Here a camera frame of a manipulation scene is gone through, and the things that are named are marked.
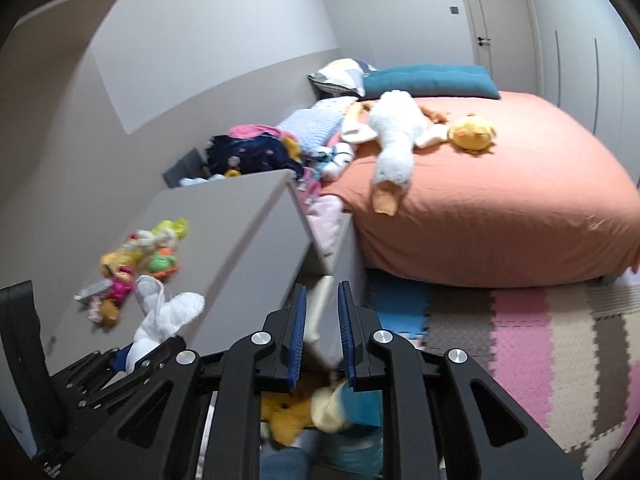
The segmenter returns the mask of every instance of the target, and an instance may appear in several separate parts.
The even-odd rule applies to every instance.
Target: metal bolt
[[[268,332],[256,332],[251,336],[251,342],[255,345],[266,345],[271,341],[271,334]]]
[[[466,361],[466,352],[464,350],[460,350],[459,348],[454,348],[453,350],[449,350],[447,354],[449,359],[456,364],[462,364]]]
[[[394,335],[391,332],[389,332],[389,330],[378,330],[373,334],[373,339],[383,344],[391,342],[393,338],[394,338]]]
[[[196,360],[196,354],[191,350],[183,350],[175,357],[179,365],[190,365]]]

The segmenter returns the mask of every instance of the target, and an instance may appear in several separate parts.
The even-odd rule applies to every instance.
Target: orange bed sheet
[[[416,150],[412,186],[393,217],[370,203],[379,147],[360,146],[322,193],[353,213],[372,263],[404,278],[491,288],[638,270],[636,185],[577,121],[530,94],[416,100],[451,120],[470,112],[491,120],[496,145],[479,156],[450,144]]]

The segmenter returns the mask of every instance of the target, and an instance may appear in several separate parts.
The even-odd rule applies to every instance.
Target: dresser
[[[341,218],[335,253],[322,256],[294,186],[292,172],[284,170],[164,190],[105,252],[115,250],[138,229],[185,218],[189,232],[176,250],[180,269],[166,288],[171,295],[197,292],[205,298],[203,313],[180,332],[188,348],[201,355],[228,349],[260,330],[267,314],[288,305],[293,286],[302,283],[307,286],[305,352],[332,368],[342,358],[337,286],[348,280],[355,301],[361,303],[364,264],[347,213]],[[99,256],[85,285],[100,278]],[[49,373],[93,350],[125,347],[143,319],[132,294],[111,329],[95,326],[86,315],[70,300],[60,325],[45,342]]]

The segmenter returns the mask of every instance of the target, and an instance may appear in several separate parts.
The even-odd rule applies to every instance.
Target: foam play mat
[[[492,290],[370,270],[366,298],[384,328],[423,350],[465,349],[580,463],[585,480],[640,414],[637,278]]]

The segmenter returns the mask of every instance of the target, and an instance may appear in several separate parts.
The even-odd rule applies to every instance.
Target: navy clothing
[[[260,480],[306,480],[309,456],[297,447],[286,447],[260,460]]]
[[[229,166],[229,158],[240,160],[238,167]],[[253,139],[233,139],[226,135],[213,137],[207,149],[207,165],[212,174],[239,170],[241,174],[272,170],[293,170],[297,178],[303,174],[302,164],[289,158],[284,143],[267,133]]]

